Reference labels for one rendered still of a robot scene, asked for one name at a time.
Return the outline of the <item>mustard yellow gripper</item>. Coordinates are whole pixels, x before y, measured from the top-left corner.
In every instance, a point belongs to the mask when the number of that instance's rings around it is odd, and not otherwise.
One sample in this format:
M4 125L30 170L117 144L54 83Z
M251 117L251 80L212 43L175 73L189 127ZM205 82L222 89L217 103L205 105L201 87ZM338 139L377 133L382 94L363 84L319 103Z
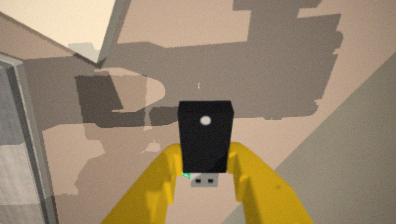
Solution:
M165 224L182 168L180 144L169 145L100 224ZM239 142L230 142L227 173L233 174L246 224L314 224L291 186Z

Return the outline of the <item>black usb stick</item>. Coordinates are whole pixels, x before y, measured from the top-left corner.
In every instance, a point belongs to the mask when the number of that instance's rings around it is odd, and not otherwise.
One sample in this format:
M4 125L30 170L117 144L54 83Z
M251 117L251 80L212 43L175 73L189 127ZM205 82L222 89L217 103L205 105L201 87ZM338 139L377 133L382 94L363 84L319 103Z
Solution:
M227 173L231 101L179 101L177 115L183 173L191 187L218 187L219 173Z

